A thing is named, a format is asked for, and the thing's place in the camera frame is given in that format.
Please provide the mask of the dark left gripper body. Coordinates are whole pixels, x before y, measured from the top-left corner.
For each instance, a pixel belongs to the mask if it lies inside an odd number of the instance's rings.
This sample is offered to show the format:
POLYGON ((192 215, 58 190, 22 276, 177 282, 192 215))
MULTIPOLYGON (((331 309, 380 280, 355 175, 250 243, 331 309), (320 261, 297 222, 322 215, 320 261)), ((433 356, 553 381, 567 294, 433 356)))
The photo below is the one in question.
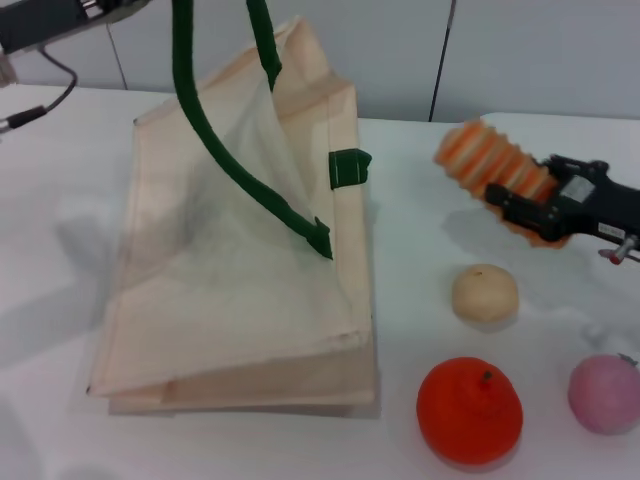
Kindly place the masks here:
POLYGON ((14 54, 116 23, 148 1, 25 0, 1 7, 1 52, 14 54))

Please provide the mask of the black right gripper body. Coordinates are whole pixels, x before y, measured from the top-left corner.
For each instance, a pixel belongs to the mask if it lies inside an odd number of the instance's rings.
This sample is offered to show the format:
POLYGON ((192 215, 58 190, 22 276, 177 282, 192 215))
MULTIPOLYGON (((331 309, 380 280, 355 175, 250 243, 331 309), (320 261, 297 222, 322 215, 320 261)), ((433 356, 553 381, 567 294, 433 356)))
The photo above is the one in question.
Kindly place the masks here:
POLYGON ((639 235, 639 191, 608 176, 609 164, 565 158, 563 176, 547 202, 549 240, 587 234, 604 240, 639 235))

